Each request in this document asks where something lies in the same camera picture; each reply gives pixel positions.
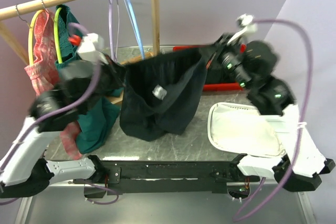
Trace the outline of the dark navy shorts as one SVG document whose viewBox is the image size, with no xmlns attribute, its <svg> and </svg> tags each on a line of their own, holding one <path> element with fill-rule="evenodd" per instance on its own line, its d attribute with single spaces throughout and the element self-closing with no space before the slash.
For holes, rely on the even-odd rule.
<svg viewBox="0 0 336 224">
<path fill-rule="evenodd" d="M 127 65 L 121 129 L 148 142 L 167 133 L 183 134 L 198 108 L 206 75 L 198 48 Z"/>
</svg>

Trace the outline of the purple hanger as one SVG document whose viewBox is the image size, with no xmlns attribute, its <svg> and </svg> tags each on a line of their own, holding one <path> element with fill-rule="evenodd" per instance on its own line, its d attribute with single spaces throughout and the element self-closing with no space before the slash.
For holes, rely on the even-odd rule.
<svg viewBox="0 0 336 224">
<path fill-rule="evenodd" d="M 117 62 L 117 54 L 119 47 L 119 33 L 120 33 L 120 11 L 119 11 L 119 0 L 108 0 L 109 10 L 108 10 L 108 25 L 109 25 L 109 44 L 111 59 Z M 117 5 L 118 23 L 117 23 L 117 38 L 114 39 L 113 36 L 113 3 Z"/>
</svg>

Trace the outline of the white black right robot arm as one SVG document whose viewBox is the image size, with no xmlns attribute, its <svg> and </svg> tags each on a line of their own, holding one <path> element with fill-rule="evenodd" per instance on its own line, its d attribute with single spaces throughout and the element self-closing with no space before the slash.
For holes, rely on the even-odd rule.
<svg viewBox="0 0 336 224">
<path fill-rule="evenodd" d="M 223 177 L 274 179 L 290 192 L 314 191 L 335 168 L 312 140 L 288 85 L 272 75 L 278 57 L 263 41 L 223 36 L 211 47 L 207 67 L 248 90 L 249 105 L 219 102 L 208 114 L 207 136 L 218 150 L 235 153 Z"/>
</svg>

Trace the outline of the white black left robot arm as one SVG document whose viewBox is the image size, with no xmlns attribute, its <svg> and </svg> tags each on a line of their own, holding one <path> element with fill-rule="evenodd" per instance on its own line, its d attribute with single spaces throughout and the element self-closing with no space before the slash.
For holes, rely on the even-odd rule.
<svg viewBox="0 0 336 224">
<path fill-rule="evenodd" d="M 95 155 L 52 162 L 43 154 L 69 123 L 86 114 L 110 90 L 123 86 L 125 67 L 103 55 L 98 61 L 75 60 L 58 74 L 54 88 L 32 103 L 22 130 L 1 160 L 2 199 L 31 197 L 66 180 L 98 183 L 107 175 Z"/>
</svg>

